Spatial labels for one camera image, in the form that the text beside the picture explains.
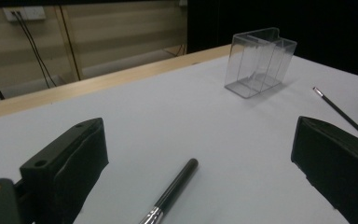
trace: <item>metal ferrule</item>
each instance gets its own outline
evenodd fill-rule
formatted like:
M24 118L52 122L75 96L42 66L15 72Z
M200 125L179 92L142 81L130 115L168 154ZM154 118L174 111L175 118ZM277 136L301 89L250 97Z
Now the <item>metal ferrule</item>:
M139 224L158 224L163 215L164 214L160 208L154 207Z
M324 94L318 90L318 88L314 87L313 90L318 93L318 95L320 95L321 97L324 96Z

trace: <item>beige wall panel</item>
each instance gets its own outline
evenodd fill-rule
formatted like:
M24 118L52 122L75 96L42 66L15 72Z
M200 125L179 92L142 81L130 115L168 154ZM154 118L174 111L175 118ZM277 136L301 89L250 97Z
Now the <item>beige wall panel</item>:
M186 42L186 9L178 1L68 6L84 67Z
M71 76L71 68L53 7L44 7L47 19L27 21L39 53L52 76ZM0 88L43 78L23 30L9 22L0 8Z

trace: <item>clear plastic box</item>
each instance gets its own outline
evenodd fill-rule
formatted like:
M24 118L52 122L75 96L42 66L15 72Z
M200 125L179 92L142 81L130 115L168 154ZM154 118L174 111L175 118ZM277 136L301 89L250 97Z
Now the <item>clear plastic box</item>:
M234 35L225 88L250 98L282 83L296 45L274 27Z

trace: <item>white tabletop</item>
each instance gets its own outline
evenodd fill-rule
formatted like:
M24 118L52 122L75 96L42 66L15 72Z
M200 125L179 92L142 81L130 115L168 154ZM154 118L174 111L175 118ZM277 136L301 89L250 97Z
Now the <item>white tabletop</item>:
M298 116L358 132L358 76L297 57L283 84L226 90L227 57L0 118L0 177L73 125L103 118L110 163L76 223L138 223L190 158L200 165L162 223L347 223L290 161Z

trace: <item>transparent container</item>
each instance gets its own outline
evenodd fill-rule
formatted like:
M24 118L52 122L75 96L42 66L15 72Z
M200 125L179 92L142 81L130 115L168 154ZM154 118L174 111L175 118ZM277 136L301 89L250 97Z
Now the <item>transparent container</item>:
M278 28L234 35L225 88L250 98L282 83L296 45L279 37Z

